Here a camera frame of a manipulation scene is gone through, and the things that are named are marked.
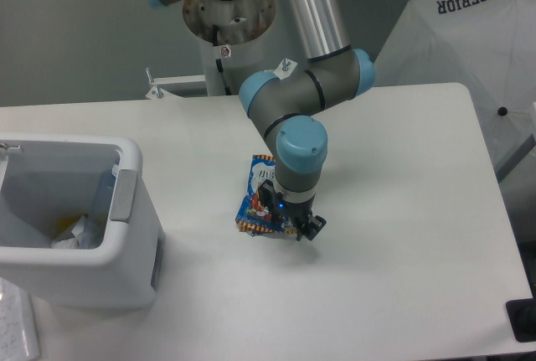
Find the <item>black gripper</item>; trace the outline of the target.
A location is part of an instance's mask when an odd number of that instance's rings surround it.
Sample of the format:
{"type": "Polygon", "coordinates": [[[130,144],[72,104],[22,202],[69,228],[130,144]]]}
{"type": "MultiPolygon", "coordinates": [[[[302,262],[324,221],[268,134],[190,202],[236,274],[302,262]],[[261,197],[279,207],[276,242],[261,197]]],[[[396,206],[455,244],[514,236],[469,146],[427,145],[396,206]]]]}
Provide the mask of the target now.
{"type": "Polygon", "coordinates": [[[323,217],[312,214],[314,197],[299,203],[287,201],[283,199],[282,193],[275,191],[273,182],[263,182],[257,188],[257,193],[260,203],[268,209],[272,221],[280,222],[288,218],[293,223],[297,241],[302,238],[313,240],[326,225],[323,217]]]}

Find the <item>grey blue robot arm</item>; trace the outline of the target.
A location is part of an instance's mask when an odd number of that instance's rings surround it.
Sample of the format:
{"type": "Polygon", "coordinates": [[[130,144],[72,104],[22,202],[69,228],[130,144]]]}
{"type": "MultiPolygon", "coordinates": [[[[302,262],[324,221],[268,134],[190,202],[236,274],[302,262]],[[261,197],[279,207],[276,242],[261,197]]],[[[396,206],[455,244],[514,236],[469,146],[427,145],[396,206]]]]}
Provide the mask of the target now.
{"type": "MultiPolygon", "coordinates": [[[[183,4],[190,31],[214,50],[224,84],[224,61],[235,48],[258,39],[272,25],[273,0],[147,0],[161,8],[183,4]]],[[[327,157],[327,131],[315,115],[352,100],[374,85],[369,56],[354,49],[337,0],[290,0],[307,55],[301,73],[281,78],[258,71],[243,78],[235,94],[274,156],[275,177],[260,186],[260,201],[289,219],[298,239],[312,240],[326,222],[312,212],[327,157]]]]}

